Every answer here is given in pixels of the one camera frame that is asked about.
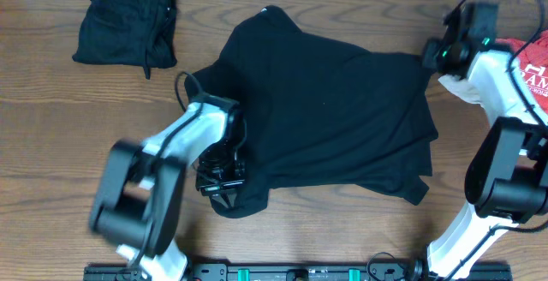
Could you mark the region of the black t-shirt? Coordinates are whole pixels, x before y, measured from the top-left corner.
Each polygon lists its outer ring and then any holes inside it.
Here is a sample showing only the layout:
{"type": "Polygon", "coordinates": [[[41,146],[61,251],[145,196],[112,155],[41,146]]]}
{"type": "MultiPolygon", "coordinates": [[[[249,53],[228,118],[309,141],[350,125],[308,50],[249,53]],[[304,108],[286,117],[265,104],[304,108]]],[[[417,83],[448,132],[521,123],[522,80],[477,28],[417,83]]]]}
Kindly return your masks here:
{"type": "Polygon", "coordinates": [[[275,188],[350,184],[418,205],[438,131],[420,57],[305,33],[277,6],[239,24],[209,67],[184,83],[237,101],[247,122],[245,181],[226,218],[267,207],[275,188]]]}

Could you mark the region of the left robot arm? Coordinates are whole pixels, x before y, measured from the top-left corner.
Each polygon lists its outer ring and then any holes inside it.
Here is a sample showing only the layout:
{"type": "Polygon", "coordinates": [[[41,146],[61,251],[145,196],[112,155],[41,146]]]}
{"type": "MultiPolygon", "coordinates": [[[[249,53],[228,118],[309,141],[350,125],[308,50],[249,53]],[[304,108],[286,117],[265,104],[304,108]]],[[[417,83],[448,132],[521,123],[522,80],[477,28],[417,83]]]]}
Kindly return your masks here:
{"type": "Polygon", "coordinates": [[[238,102],[200,93],[164,131],[140,144],[111,149],[89,217],[89,228],[117,246],[124,266],[93,264],[85,280],[191,280],[188,257],[175,234],[188,169],[197,189],[225,207],[245,182],[238,150],[247,126],[238,102]]]}

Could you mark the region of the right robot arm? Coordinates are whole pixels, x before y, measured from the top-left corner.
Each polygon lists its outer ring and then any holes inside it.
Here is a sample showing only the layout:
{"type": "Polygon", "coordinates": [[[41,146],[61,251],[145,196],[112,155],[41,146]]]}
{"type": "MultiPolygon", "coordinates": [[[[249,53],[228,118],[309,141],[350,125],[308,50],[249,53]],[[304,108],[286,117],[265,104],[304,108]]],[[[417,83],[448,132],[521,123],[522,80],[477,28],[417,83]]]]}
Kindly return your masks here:
{"type": "Polygon", "coordinates": [[[522,79],[516,54],[490,37],[429,39],[423,63],[471,87],[491,128],[468,166],[463,208],[405,278],[511,280],[509,265],[480,257],[508,232],[547,228],[524,225],[547,212],[547,115],[522,79]]]}

